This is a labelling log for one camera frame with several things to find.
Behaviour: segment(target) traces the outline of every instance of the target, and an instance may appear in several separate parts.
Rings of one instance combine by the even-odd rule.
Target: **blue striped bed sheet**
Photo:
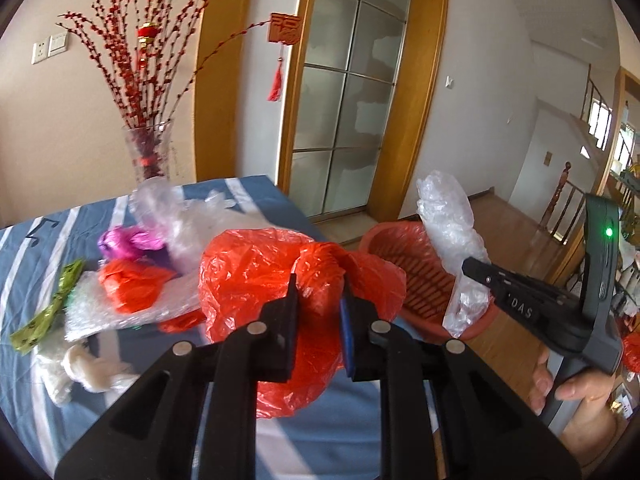
[[[322,239],[266,176],[211,180],[182,190],[187,199],[204,199],[217,190],[236,200],[239,212]],[[8,337],[48,305],[65,264],[76,258],[98,260],[100,234],[112,226],[134,223],[128,199],[79,206],[0,231],[0,409],[26,449],[51,475],[60,458],[115,397],[111,392],[90,394],[76,383],[72,401],[56,407],[34,373],[33,356],[14,351]],[[36,239],[27,237],[34,229]],[[185,339],[205,343],[199,328],[165,334],[146,325],[139,330],[101,332],[90,338],[89,346],[94,355],[132,363],[137,372],[143,372],[174,342]],[[375,478],[380,461],[379,386],[352,383],[340,371],[325,393],[295,416],[258,420],[256,448],[259,480]]]

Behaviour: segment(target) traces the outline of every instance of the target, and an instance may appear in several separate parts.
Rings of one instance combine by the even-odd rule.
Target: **glass vase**
[[[167,121],[153,126],[123,128],[138,183],[154,176],[169,176],[172,126],[173,123]]]

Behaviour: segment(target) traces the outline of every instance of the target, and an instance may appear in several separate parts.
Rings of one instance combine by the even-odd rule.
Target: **doorway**
[[[289,197],[320,220],[364,208],[380,155],[410,0],[315,0]]]

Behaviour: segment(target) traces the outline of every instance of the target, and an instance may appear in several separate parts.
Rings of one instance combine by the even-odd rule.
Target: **wall switch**
[[[49,48],[49,38],[33,44],[33,53],[31,54],[31,64],[35,65],[47,59],[47,49]]]
[[[64,32],[60,32],[59,34],[54,34],[49,38],[49,56],[55,56],[56,54],[60,54],[61,52],[66,52],[66,39],[68,37],[68,32],[65,30]]]

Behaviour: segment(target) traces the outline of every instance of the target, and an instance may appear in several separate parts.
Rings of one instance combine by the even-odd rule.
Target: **wooden door frame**
[[[300,0],[302,40],[287,76],[277,184],[289,193],[293,144],[310,22],[315,0]],[[424,136],[444,40],[449,0],[411,0],[398,81],[386,124],[367,211],[378,221],[398,218]]]
[[[246,27],[251,0],[211,0],[202,15],[196,66],[218,43]],[[225,45],[196,76],[193,148],[196,181],[236,175],[236,115],[242,75],[242,40]]]

